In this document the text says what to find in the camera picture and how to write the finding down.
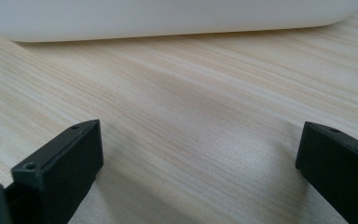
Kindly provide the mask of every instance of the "tabletop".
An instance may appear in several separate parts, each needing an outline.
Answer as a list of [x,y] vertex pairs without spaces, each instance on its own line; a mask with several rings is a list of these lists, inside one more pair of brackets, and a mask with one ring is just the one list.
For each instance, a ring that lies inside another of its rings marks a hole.
[[104,166],[70,223],[346,223],[295,160],[305,121],[358,139],[358,11],[294,30],[0,37],[0,183],[89,119]]

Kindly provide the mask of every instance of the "wooden table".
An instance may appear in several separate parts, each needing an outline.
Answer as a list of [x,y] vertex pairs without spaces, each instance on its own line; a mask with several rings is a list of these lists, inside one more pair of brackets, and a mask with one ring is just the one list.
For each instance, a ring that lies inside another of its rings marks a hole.
[[71,223],[346,223],[295,169],[304,121],[358,138],[358,12],[325,27],[21,44],[0,37],[0,182],[100,119]]

